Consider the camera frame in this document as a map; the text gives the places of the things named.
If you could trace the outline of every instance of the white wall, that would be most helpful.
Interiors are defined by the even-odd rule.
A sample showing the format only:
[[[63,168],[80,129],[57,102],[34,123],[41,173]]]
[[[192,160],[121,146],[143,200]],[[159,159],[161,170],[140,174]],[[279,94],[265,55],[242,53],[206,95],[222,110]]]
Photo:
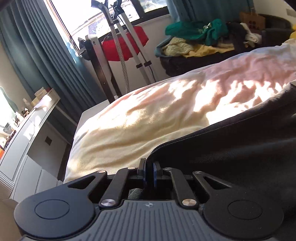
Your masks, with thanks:
[[[296,24],[296,18],[287,15],[287,8],[292,9],[284,0],[253,0],[257,13],[269,14],[287,19]]]
[[[0,201],[0,241],[17,241],[21,235],[13,218],[13,208]]]
[[[50,145],[45,142],[47,136],[52,140]],[[28,151],[28,156],[42,169],[57,178],[66,145],[66,141],[61,138],[57,131],[45,122],[34,139]]]
[[[23,98],[31,99],[15,73],[3,46],[0,43],[0,86],[3,87],[8,97],[16,103],[19,111],[26,107]]]
[[[137,26],[141,26],[144,29],[146,35],[149,38],[149,41],[145,45],[144,49],[146,50],[146,53],[148,54],[148,56],[150,57],[150,60],[152,61],[152,65],[158,75],[159,80],[167,79],[169,78],[169,76],[165,73],[164,68],[161,66],[159,58],[155,57],[154,49],[162,40],[166,38],[165,27],[171,23],[172,23],[171,16],[165,15],[165,16],[154,18],[137,25]],[[122,94],[125,94],[124,78],[123,78],[123,72],[122,72],[120,62],[110,61],[109,63]],[[86,67],[93,74],[93,76],[96,77],[92,65],[86,64]],[[126,61],[126,68],[128,72],[131,91],[146,85],[146,82],[144,81],[143,76],[141,75],[140,71],[136,68],[136,63],[133,58],[130,58],[128,61]]]

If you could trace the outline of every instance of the bed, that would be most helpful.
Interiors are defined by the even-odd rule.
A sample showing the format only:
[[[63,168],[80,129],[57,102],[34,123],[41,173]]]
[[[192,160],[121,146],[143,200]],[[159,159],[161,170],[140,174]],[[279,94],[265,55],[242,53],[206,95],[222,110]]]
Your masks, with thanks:
[[[290,39],[137,89],[103,110],[92,108],[75,134],[64,182],[137,167],[158,145],[254,107],[296,79],[295,62]]]

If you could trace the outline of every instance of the red bag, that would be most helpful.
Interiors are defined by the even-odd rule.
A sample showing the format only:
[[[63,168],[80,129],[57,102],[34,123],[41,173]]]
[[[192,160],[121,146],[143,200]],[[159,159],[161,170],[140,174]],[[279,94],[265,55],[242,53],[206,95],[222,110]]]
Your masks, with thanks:
[[[142,45],[145,46],[149,39],[145,34],[143,28],[139,26],[135,26],[133,28],[136,34],[138,35]],[[134,39],[132,38],[131,34],[127,33],[127,37],[130,40],[136,53],[139,54],[140,50],[136,45]],[[118,40],[122,49],[124,60],[127,61],[129,58],[132,58],[133,56],[121,35],[118,36]],[[105,57],[108,61],[120,61],[117,50],[116,50],[115,42],[112,37],[106,37],[104,39],[104,41],[102,42],[102,48],[103,48]]]

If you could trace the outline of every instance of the metal screw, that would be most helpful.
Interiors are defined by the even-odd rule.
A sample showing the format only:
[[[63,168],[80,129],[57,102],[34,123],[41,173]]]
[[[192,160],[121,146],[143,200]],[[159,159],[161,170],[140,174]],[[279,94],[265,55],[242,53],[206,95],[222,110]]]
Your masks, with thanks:
[[[184,199],[183,201],[182,201],[182,204],[184,205],[184,206],[194,206],[194,205],[196,205],[196,200],[194,200],[194,199],[191,199],[191,198],[188,198],[188,199]]]
[[[115,200],[114,199],[104,199],[101,204],[105,207],[112,207],[116,204]]]

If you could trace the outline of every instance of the dresser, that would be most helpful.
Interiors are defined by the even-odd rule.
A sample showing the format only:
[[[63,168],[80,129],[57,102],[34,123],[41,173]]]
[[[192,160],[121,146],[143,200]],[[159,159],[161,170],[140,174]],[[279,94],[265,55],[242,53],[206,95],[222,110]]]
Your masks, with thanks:
[[[26,197],[62,184],[28,155],[40,128],[60,97],[51,89],[21,122],[0,160],[0,199],[16,205]]]

